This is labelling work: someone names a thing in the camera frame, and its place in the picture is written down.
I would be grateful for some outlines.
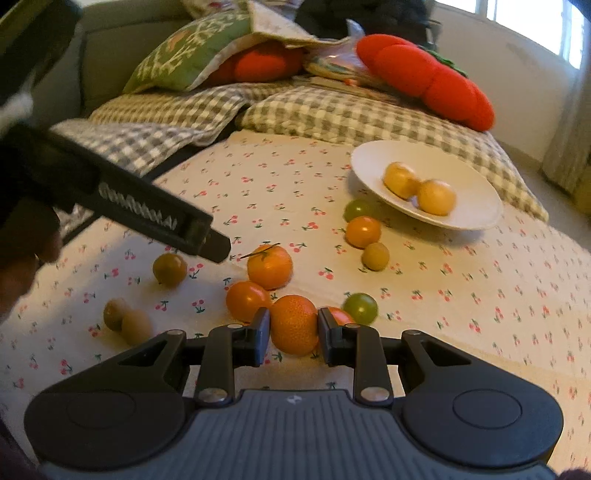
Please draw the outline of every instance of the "mandarin orange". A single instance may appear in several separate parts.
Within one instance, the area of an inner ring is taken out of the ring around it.
[[[271,340],[282,352],[304,356],[318,344],[317,310],[300,295],[286,295],[271,306]]]
[[[285,248],[279,245],[261,245],[253,254],[256,255],[249,257],[246,264],[248,278],[251,281],[266,290],[281,288],[289,283],[294,264]]]

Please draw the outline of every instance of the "small kiwi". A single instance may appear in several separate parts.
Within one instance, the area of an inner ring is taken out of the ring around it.
[[[154,336],[152,321],[143,310],[129,310],[123,316],[121,336],[130,345],[140,345]]]
[[[120,332],[123,316],[130,310],[131,307],[127,305],[125,299],[110,299],[105,304],[105,309],[103,310],[103,320],[105,321],[105,325],[111,330]]]
[[[152,272],[159,283],[174,288],[187,276],[187,263],[180,255],[166,253],[154,261]]]

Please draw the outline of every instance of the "white wall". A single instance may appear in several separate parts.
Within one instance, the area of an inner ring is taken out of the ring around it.
[[[488,20],[439,4],[439,52],[466,71],[496,113],[492,133],[541,161],[578,70],[552,52]]]

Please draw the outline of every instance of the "gingham blanket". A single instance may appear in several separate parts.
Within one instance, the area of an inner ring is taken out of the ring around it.
[[[52,130],[143,176],[185,145],[212,144],[242,108],[291,88],[288,82],[237,83],[185,95],[121,95],[88,120],[66,120]],[[72,214],[57,214],[66,236],[92,212],[77,205]]]
[[[490,133],[476,132],[423,111],[300,86],[254,104],[239,124],[263,133],[297,135],[351,146],[408,137],[457,155],[485,176],[502,200],[548,221],[548,212]]]

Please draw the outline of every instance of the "white bowl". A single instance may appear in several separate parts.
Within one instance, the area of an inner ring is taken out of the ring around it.
[[[382,178],[392,162],[413,168],[421,180],[443,180],[456,192],[456,207],[448,216],[425,213],[416,197],[402,200],[389,191]],[[351,166],[359,180],[394,208],[432,225],[453,230],[484,230],[496,225],[503,204],[494,187],[480,173],[455,155],[425,144],[379,140],[360,145],[351,154]]]

